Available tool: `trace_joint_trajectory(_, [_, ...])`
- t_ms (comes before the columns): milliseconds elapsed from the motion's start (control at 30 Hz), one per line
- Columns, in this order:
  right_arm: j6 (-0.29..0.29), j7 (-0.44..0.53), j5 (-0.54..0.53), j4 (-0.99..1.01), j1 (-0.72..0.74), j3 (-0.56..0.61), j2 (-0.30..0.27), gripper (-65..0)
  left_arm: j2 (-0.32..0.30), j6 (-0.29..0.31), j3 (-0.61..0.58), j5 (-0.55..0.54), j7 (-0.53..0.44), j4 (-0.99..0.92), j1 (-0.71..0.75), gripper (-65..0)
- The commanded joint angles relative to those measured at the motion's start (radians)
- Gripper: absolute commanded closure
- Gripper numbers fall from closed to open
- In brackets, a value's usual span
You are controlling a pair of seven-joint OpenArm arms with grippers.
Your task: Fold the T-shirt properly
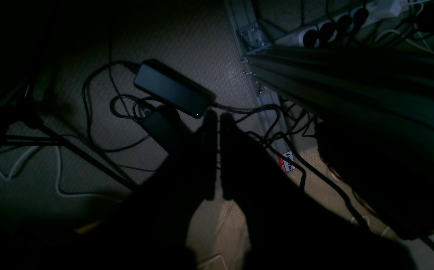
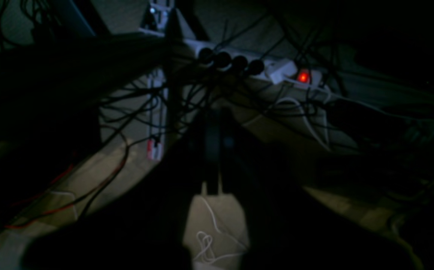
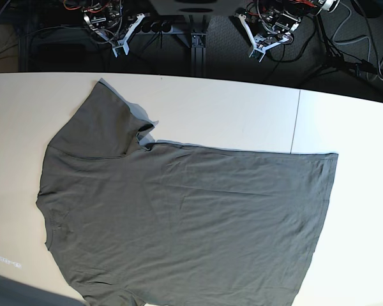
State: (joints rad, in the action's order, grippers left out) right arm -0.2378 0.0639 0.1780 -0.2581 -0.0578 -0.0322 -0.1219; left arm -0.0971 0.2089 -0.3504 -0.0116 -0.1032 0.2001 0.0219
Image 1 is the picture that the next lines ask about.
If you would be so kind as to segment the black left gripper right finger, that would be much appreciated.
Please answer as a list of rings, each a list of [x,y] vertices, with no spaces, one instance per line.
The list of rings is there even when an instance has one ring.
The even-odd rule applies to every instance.
[[[246,270],[414,270],[401,244],[323,207],[294,183],[230,114],[220,119],[223,196],[242,210]]]

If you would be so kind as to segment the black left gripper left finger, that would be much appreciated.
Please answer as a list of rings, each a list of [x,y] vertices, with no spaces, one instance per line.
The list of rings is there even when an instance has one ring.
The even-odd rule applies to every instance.
[[[171,152],[157,171],[107,219],[103,270],[196,270],[186,246],[194,213],[215,197],[218,116]]]

